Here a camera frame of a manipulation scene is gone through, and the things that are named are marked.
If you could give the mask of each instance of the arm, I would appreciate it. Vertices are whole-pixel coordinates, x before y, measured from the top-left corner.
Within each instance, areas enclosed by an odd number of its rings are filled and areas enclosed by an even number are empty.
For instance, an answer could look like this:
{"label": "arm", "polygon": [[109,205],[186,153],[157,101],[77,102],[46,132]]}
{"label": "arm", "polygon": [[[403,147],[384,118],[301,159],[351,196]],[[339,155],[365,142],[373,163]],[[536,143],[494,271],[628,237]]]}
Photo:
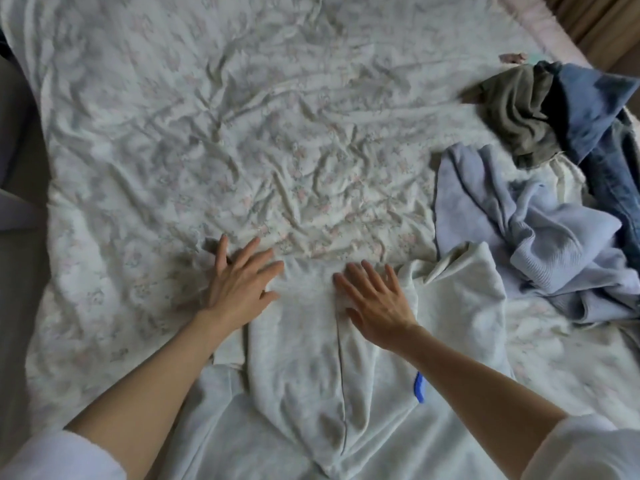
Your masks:
{"label": "arm", "polygon": [[553,428],[568,415],[541,396],[456,352],[418,325],[396,274],[383,280],[366,261],[335,284],[357,306],[347,313],[364,338],[409,361],[437,389],[510,479],[519,479]]}
{"label": "arm", "polygon": [[127,473],[144,478],[172,427],[180,406],[210,355],[232,331],[256,318],[273,300],[264,288],[284,268],[261,269],[272,250],[253,254],[252,240],[227,265],[222,236],[207,307],[167,344],[108,389],[66,427],[108,451]]}

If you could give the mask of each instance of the olive green cloth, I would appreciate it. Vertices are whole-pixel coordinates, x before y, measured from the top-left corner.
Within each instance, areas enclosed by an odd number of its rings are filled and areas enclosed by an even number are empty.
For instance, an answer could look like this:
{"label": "olive green cloth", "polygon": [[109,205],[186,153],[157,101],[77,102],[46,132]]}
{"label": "olive green cloth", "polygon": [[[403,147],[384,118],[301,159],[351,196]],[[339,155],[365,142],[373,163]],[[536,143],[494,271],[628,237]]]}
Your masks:
{"label": "olive green cloth", "polygon": [[540,66],[519,65],[480,83],[489,126],[507,145],[519,168],[533,168],[561,152],[540,110],[553,83]]}

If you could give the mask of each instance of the person's left hand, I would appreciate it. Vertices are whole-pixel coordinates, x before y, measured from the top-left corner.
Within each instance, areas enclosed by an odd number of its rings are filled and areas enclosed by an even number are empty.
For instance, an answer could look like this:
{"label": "person's left hand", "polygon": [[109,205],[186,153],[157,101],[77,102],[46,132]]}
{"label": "person's left hand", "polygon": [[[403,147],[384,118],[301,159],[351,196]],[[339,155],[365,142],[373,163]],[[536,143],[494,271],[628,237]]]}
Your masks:
{"label": "person's left hand", "polygon": [[273,257],[273,249],[254,254],[259,244],[260,239],[255,237],[235,261],[228,264],[228,238],[226,235],[220,238],[207,305],[197,313],[198,320],[219,324],[228,335],[251,322],[280,297],[275,291],[264,291],[264,288],[283,272],[284,263],[276,261],[263,268]]}

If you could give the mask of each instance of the pink floral pattern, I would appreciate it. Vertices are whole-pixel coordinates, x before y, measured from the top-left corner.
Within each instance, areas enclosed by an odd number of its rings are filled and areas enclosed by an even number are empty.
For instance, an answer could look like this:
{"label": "pink floral pattern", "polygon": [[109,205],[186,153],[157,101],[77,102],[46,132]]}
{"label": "pink floral pattern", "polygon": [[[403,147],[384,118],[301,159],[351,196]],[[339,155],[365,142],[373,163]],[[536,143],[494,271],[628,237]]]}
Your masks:
{"label": "pink floral pattern", "polygon": [[[36,431],[190,318],[203,237],[435,260],[440,153],[499,144],[458,95],[500,71],[498,54],[539,50],[491,0],[0,0],[0,14],[52,167],[52,280],[26,363]],[[500,155],[507,178],[527,176]],[[580,199],[579,171],[554,165],[536,172]],[[616,382],[639,384],[637,371],[603,351],[606,374],[580,375],[544,328],[565,322],[537,306],[510,318],[518,378],[544,389],[555,360],[543,393],[568,383],[566,403],[637,418],[640,391]]]}

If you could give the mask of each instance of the ribbed knit fabric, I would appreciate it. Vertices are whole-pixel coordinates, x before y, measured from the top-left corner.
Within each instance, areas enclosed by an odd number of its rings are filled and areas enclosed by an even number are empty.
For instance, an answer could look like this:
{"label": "ribbed knit fabric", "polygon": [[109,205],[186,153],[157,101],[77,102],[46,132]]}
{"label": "ribbed knit fabric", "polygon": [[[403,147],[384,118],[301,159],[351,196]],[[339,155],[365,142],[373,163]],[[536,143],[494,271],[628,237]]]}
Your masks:
{"label": "ribbed knit fabric", "polygon": [[490,146],[455,144],[444,152],[435,215],[439,252],[486,241],[509,297],[546,296],[579,322],[638,317],[640,280],[612,246],[620,220],[558,204],[537,180],[508,184]]}

